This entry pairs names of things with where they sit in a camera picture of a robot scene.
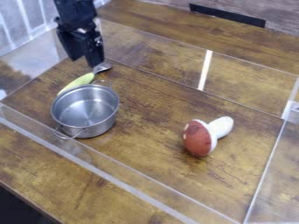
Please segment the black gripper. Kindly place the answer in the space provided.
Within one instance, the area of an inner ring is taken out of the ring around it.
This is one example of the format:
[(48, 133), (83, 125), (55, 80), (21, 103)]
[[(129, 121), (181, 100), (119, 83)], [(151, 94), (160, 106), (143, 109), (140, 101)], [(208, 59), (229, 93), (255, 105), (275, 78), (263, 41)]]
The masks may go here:
[(53, 3), (59, 12), (57, 36), (68, 57), (76, 60), (85, 55), (88, 65), (97, 66), (104, 61), (104, 46), (93, 22), (97, 16), (93, 0), (53, 0)]

